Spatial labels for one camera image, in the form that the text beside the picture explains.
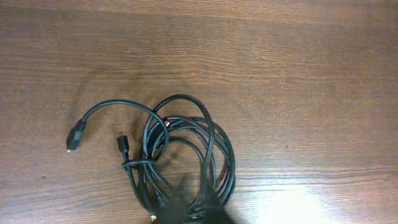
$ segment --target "black connector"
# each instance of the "black connector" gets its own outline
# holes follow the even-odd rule
[[[124,134],[124,132],[119,132],[116,139],[118,140],[119,151],[121,153],[129,152],[129,140],[127,139],[127,136]]]
[[[86,125],[87,122],[79,120],[76,123],[76,125],[70,130],[67,138],[67,148],[69,150],[77,149],[81,141],[81,137],[83,136],[83,131],[85,130]]]

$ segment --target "wire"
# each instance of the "wire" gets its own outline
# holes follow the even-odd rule
[[[157,112],[173,100],[188,100],[196,104],[203,114],[203,117],[167,116],[161,118]],[[128,173],[131,187],[140,201],[141,205],[150,213],[157,216],[159,209],[167,206],[169,195],[163,189],[169,189],[169,182],[162,176],[157,167],[157,161],[166,152],[169,144],[180,143],[191,147],[201,162],[201,182],[198,197],[190,203],[185,223],[203,223],[205,211],[205,189],[210,184],[222,204],[225,206],[233,193],[235,186],[235,159],[233,148],[224,130],[211,120],[210,114],[203,103],[189,95],[173,95],[160,102],[153,110],[130,100],[108,100],[98,103],[88,110],[78,124],[71,130],[67,139],[69,149],[76,149],[81,140],[81,135],[87,124],[88,118],[97,110],[108,105],[129,105],[150,114],[143,133],[143,142],[139,159],[129,159],[128,143],[124,148],[124,162],[122,168]],[[194,143],[171,135],[187,130],[198,137],[203,143],[206,153],[202,154],[199,147]],[[213,155],[214,145],[225,157],[224,177],[217,177],[216,164]]]

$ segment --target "wooden surface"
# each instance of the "wooden surface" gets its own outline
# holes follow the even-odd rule
[[[137,152],[147,115],[109,107],[65,139],[102,100],[175,93],[229,134],[240,223],[398,223],[397,1],[64,2],[0,3],[1,223],[149,223],[115,140]],[[166,178],[198,171],[172,152]]]

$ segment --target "black cord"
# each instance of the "black cord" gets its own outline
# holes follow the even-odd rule
[[[157,112],[173,100],[188,100],[196,104],[203,114],[200,117],[167,116],[161,118]],[[205,189],[210,184],[220,200],[222,206],[228,202],[235,186],[235,159],[231,142],[224,130],[211,120],[210,114],[203,103],[189,95],[173,95],[160,102],[153,110],[130,100],[108,100],[98,103],[88,110],[81,120],[70,131],[67,139],[69,150],[78,147],[88,118],[98,109],[115,104],[134,106],[150,114],[146,122],[143,134],[143,143],[139,159],[129,159],[129,147],[127,136],[119,134],[118,144],[124,158],[122,168],[127,171],[132,189],[141,205],[151,214],[157,215],[159,210],[167,206],[169,196],[161,185],[169,189],[169,182],[162,176],[156,162],[167,150],[167,146],[173,143],[181,143],[191,147],[198,155],[201,162],[201,183],[198,198],[189,206],[185,223],[203,223],[205,210]],[[186,139],[170,137],[173,133],[187,130],[195,134],[206,148],[203,155],[199,148]],[[223,153],[225,157],[225,177],[217,184],[216,164],[213,155],[213,146]],[[133,170],[138,171],[138,181],[133,175]]]

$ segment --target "wood grain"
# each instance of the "wood grain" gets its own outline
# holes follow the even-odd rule
[[[72,2],[0,3],[1,223],[149,223],[115,140],[136,152],[147,115],[106,108],[65,138],[99,101],[175,93],[231,138],[240,223],[398,222],[396,1]],[[176,153],[166,178],[198,172]]]

